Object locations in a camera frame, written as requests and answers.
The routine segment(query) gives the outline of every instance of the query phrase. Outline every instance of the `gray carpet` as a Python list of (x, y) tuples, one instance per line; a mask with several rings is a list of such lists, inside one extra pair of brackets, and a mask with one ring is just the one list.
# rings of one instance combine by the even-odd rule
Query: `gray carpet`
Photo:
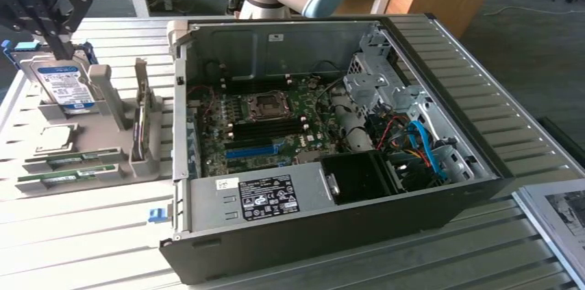
[(585, 0), (485, 0), (461, 42), (535, 117), (549, 117), (585, 147)]

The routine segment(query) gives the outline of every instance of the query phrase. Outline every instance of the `metal table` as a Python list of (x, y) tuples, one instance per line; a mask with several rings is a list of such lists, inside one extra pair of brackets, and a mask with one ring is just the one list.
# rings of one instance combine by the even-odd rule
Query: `metal table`
[[(523, 184), (582, 178), (583, 170), (441, 25), (422, 15), (391, 20), (518, 177), (491, 202), (463, 211), (439, 230), (189, 288), (157, 250), (169, 223), (146, 225), (148, 209), (172, 197), (169, 180), (20, 200), (10, 180), (2, 180), (1, 288), (575, 289), (510, 192)], [(74, 38), (90, 39), (100, 62), (112, 66), (121, 97), (136, 93), (134, 58), (148, 60), (149, 82), (165, 102), (161, 144), (169, 162), (166, 21), (88, 19)], [(0, 110), (6, 115), (0, 178), (21, 172), (18, 157), (44, 123), (33, 109), (37, 93), (18, 73)]]

